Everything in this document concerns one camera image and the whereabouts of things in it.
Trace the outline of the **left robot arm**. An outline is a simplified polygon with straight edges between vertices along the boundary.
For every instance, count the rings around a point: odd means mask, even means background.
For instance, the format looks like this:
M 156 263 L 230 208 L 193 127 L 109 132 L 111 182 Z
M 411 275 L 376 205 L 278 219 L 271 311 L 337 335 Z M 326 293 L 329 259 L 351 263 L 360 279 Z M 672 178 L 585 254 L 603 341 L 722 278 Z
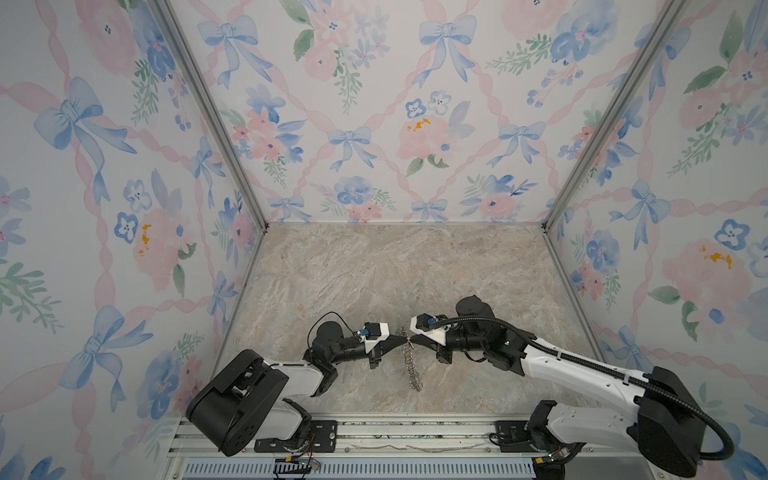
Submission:
M 192 398 L 185 418 L 227 457 L 250 443 L 267 452 L 309 451 L 312 415 L 295 399 L 326 393 L 338 378 L 337 364 L 365 360 L 375 369 L 385 354 L 408 342 L 386 323 L 367 322 L 348 336 L 345 327 L 340 319 L 318 320 L 298 363 L 242 350 Z

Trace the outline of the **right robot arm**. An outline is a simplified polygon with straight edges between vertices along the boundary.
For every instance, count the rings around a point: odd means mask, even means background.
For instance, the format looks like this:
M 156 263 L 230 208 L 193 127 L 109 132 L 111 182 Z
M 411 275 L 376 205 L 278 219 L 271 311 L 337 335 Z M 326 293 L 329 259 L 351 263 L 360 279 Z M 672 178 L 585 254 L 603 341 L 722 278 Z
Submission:
M 678 477 L 696 475 L 704 455 L 706 422 L 679 378 L 656 367 L 622 369 L 563 350 L 494 316 L 478 297 L 466 297 L 453 318 L 422 313 L 410 321 L 412 340 L 442 361 L 456 351 L 479 351 L 491 366 L 521 377 L 546 380 L 596 401 L 573 407 L 540 401 L 524 427 L 497 434 L 506 449 L 528 447 L 547 463 L 563 463 L 595 444 L 637 452 Z

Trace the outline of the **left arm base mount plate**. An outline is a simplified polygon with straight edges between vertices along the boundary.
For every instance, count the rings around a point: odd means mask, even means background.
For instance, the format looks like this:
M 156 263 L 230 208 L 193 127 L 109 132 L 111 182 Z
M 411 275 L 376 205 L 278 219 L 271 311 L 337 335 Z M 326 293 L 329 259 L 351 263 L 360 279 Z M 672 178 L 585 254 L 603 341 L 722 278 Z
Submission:
M 336 420 L 317 420 L 301 405 L 283 399 L 266 416 L 254 437 L 257 453 L 333 453 L 337 442 Z

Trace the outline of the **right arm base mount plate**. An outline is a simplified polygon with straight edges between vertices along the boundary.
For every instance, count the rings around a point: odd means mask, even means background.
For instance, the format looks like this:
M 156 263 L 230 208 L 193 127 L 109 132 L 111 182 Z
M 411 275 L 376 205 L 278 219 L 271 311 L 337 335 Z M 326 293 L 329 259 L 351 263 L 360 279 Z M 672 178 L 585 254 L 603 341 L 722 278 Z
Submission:
M 494 423 L 495 431 L 488 440 L 502 453 L 538 453 L 538 464 L 566 464 L 584 448 L 585 443 L 565 443 L 559 440 L 550 427 L 553 409 L 558 405 L 554 400 L 538 403 L 528 420 L 499 420 Z

